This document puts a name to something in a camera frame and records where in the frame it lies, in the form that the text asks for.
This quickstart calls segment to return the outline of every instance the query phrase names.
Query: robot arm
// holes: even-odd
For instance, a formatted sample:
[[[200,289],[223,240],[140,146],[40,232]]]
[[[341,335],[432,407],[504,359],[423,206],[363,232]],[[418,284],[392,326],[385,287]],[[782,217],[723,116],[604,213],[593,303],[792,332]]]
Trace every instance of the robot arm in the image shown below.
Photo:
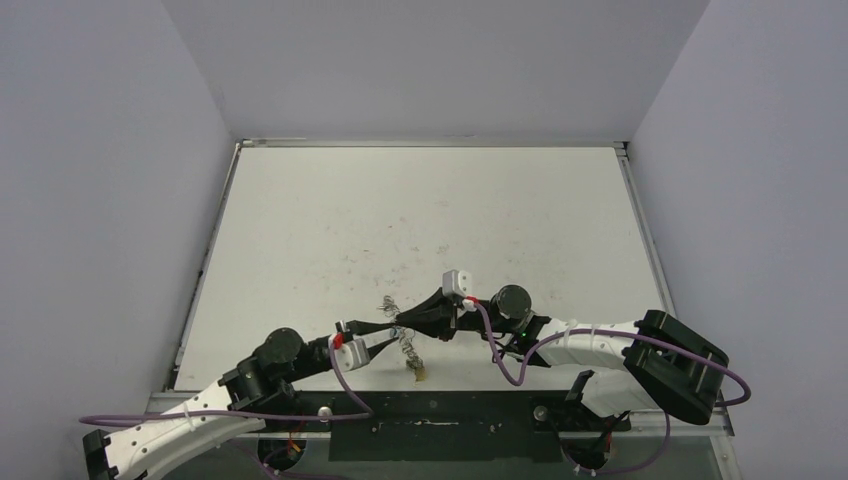
[[[129,427],[114,433],[96,430],[83,438],[89,478],[155,480],[242,433],[286,431],[303,420],[338,420],[329,408],[311,402],[291,384],[330,370],[331,355],[340,371],[368,365],[397,340],[397,327],[445,341],[457,331],[477,332],[487,341],[495,333],[502,334],[503,354],[522,361],[522,371],[524,365],[589,366],[592,370],[581,373],[562,400],[580,411],[588,410],[596,420],[629,410],[661,408],[685,422],[703,425],[709,421],[724,374],[635,337],[661,340],[721,366],[727,365],[727,356],[665,312],[648,311],[636,322],[579,324],[536,315],[530,295],[517,285],[503,287],[490,300],[477,300],[470,296],[467,272],[447,272],[442,283],[421,305],[398,314],[394,323],[340,322],[337,333],[310,342],[292,329],[275,330],[217,382],[141,424],[127,423],[126,417],[112,418],[112,422],[103,422],[104,417],[97,422],[83,419],[84,423]],[[584,334],[567,334],[578,330]]]
[[[724,374],[667,348],[632,338],[665,342],[727,366],[723,351],[668,313],[649,310],[641,320],[616,324],[562,321],[533,312],[529,293],[518,285],[501,288],[487,301],[470,297],[471,281],[468,272],[445,273],[442,288],[421,305],[398,314],[397,324],[442,340],[452,339],[457,331],[473,331],[488,341],[483,309],[489,319],[488,329],[506,336],[505,355],[538,367],[571,364],[597,369],[580,385],[579,400],[598,417],[660,408],[684,422],[709,422]],[[571,336],[570,331],[592,333]],[[537,346],[558,334],[561,338]]]
[[[235,369],[163,415],[138,425],[120,421],[120,417],[88,422],[129,427],[113,433],[96,430],[83,437],[89,478],[160,479],[206,450],[243,433],[266,428],[265,419],[245,415],[274,417],[274,420],[289,415],[295,424],[301,419],[320,420],[329,416],[329,409],[307,411],[291,382],[330,370],[331,354],[335,355],[341,371],[368,365],[395,340],[393,327],[348,322],[337,325],[344,331],[333,335],[332,340],[331,336],[325,336],[309,343],[304,343],[294,330],[281,328],[271,333]]]

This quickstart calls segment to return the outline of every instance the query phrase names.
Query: black bracket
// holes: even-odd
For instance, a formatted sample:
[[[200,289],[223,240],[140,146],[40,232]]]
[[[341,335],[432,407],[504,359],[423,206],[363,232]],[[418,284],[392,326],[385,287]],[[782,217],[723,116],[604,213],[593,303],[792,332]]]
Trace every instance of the black bracket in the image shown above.
[[[722,366],[727,355],[666,312],[648,310],[635,323],[639,334],[670,343]],[[706,425],[718,398],[724,374],[675,352],[634,340],[622,352],[624,366],[669,415],[694,425]]]
[[[109,432],[95,430],[82,437],[82,451],[90,480],[114,480],[118,476],[118,467],[110,468],[106,459],[106,447],[112,443],[108,435]]]

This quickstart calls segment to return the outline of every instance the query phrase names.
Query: white tabletop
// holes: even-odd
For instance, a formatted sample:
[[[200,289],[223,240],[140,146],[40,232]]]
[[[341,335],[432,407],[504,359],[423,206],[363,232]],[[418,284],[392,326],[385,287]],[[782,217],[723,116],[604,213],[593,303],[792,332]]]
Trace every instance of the white tabletop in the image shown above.
[[[178,390],[199,390],[279,327],[304,340],[338,320],[383,322],[464,269],[474,294],[516,283],[542,315],[616,323],[661,308],[612,148],[245,148],[191,322]],[[358,390],[506,390],[488,344],[413,340],[347,374]],[[517,371],[517,363],[508,360]],[[531,367],[522,388],[567,389],[583,368]],[[338,390],[332,373],[303,390]]]

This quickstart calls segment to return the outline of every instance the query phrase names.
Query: black mounting plate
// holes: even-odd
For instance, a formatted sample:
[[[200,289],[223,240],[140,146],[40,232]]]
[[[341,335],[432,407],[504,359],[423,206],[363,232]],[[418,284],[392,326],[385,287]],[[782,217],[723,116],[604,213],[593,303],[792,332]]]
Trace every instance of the black mounting plate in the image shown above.
[[[578,402],[565,402],[568,391],[502,392],[359,392],[374,409],[373,418],[335,422],[330,461],[484,461],[525,457],[561,462],[552,426],[561,432],[600,432],[606,419]],[[305,411],[330,406],[334,414],[361,409],[344,392],[300,392]],[[545,406],[550,421],[533,418]],[[629,430],[629,421],[616,430]],[[310,422],[302,431],[327,431]]]

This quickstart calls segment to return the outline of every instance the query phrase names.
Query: gray wall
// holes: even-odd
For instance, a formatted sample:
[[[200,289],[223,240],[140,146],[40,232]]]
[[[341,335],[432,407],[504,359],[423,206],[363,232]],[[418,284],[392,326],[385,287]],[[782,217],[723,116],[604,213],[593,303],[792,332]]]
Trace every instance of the gray wall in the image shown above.
[[[731,413],[746,478],[848,468],[846,21],[713,0],[631,145],[680,317],[754,389]]]
[[[241,137],[629,139],[707,0],[163,0]]]
[[[231,153],[159,2],[0,7],[0,478],[162,385]]]

